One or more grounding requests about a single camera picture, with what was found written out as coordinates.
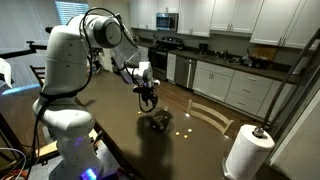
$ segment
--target stove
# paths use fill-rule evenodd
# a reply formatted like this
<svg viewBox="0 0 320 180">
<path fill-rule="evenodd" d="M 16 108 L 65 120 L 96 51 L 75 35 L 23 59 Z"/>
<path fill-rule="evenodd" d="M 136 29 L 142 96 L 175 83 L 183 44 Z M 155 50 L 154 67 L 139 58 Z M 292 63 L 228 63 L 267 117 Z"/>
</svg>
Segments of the stove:
<svg viewBox="0 0 320 180">
<path fill-rule="evenodd" d="M 182 45 L 182 40 L 174 37 L 162 37 L 158 44 L 149 48 L 149 61 L 154 77 L 166 80 L 168 51 Z"/>
</svg>

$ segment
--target microwave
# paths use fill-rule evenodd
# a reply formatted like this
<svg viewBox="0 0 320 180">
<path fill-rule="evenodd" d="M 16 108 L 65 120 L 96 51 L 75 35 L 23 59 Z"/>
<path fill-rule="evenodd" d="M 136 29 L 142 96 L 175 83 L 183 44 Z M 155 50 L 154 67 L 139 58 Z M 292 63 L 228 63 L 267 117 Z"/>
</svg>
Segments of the microwave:
<svg viewBox="0 0 320 180">
<path fill-rule="evenodd" d="M 157 30 L 177 31 L 178 13 L 157 13 Z"/>
</svg>

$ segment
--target blue light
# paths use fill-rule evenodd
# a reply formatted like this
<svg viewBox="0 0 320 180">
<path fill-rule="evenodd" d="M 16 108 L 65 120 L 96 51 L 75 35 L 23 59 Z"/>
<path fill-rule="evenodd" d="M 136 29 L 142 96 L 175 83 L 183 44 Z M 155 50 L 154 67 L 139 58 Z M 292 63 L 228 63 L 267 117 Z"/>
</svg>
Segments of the blue light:
<svg viewBox="0 0 320 180">
<path fill-rule="evenodd" d="M 96 180 L 97 176 L 94 174 L 91 168 L 87 169 L 84 173 L 81 174 L 82 180 Z"/>
<path fill-rule="evenodd" d="M 12 88 L 12 89 L 8 89 L 5 92 L 3 92 L 2 95 L 8 95 L 8 94 L 24 91 L 24 90 L 27 90 L 27 89 L 36 88 L 36 87 L 39 87 L 39 86 L 40 85 L 37 83 L 37 84 L 30 84 L 30 85 L 27 85 L 27 86 Z"/>
</svg>

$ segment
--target paper towel roll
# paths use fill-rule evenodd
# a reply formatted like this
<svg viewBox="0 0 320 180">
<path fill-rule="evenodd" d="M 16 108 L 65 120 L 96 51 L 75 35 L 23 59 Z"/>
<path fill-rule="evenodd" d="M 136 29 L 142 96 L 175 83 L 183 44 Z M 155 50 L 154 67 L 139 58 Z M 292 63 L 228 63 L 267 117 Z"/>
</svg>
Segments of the paper towel roll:
<svg viewBox="0 0 320 180">
<path fill-rule="evenodd" d="M 243 125 L 226 161 L 229 175 L 236 180 L 251 180 L 267 155 L 274 147 L 271 136 L 264 132 L 264 138 L 255 137 L 256 126 Z"/>
</svg>

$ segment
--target kitchen cabinet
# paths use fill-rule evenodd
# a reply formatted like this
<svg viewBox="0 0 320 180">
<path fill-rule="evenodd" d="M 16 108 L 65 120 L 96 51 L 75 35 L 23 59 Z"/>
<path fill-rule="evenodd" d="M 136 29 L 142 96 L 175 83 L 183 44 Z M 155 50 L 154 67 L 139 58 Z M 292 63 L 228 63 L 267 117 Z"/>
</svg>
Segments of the kitchen cabinet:
<svg viewBox="0 0 320 180">
<path fill-rule="evenodd" d="M 131 27 L 156 30 L 157 0 L 130 0 Z"/>
<path fill-rule="evenodd" d="M 305 0 L 265 0 L 250 42 L 279 45 L 286 41 L 286 32 L 300 4 Z"/>
<path fill-rule="evenodd" d="M 178 13 L 179 0 L 158 0 L 158 12 Z"/>
<path fill-rule="evenodd" d="M 174 73 L 176 68 L 176 55 L 168 53 L 166 78 L 174 81 Z"/>
<path fill-rule="evenodd" d="M 252 33 L 263 0 L 216 0 L 211 30 Z"/>
<path fill-rule="evenodd" d="M 278 88 L 280 87 L 280 84 L 281 84 L 280 81 L 273 81 L 273 83 L 268 91 L 268 94 L 266 95 L 266 97 L 265 97 L 265 99 L 264 99 L 264 101 L 258 111 L 257 116 L 259 116 L 263 119 L 265 118 L 267 111 L 269 109 L 269 106 L 271 104 L 271 101 L 273 100 L 274 95 L 276 94 Z M 273 107 L 273 110 L 272 110 L 271 115 L 269 117 L 269 121 L 273 121 L 274 117 L 277 115 L 280 108 L 287 102 L 288 98 L 292 94 L 295 87 L 296 86 L 292 85 L 292 84 L 286 84 L 284 86 L 276 104 Z"/>
<path fill-rule="evenodd" d="M 214 2 L 215 0 L 180 0 L 177 32 L 209 37 Z"/>
<path fill-rule="evenodd" d="M 234 70 L 198 62 L 193 90 L 224 102 L 230 87 Z"/>
<path fill-rule="evenodd" d="M 302 5 L 288 28 L 283 46 L 303 48 L 320 27 L 320 1 L 307 0 Z M 313 43 L 311 49 L 316 49 L 318 44 L 319 40 Z"/>
<path fill-rule="evenodd" d="M 226 103 L 256 115 L 271 84 L 271 79 L 235 71 Z"/>
<path fill-rule="evenodd" d="M 138 28 L 138 0 L 130 0 L 129 1 L 129 10 L 130 10 L 130 25 L 131 28 Z"/>
</svg>

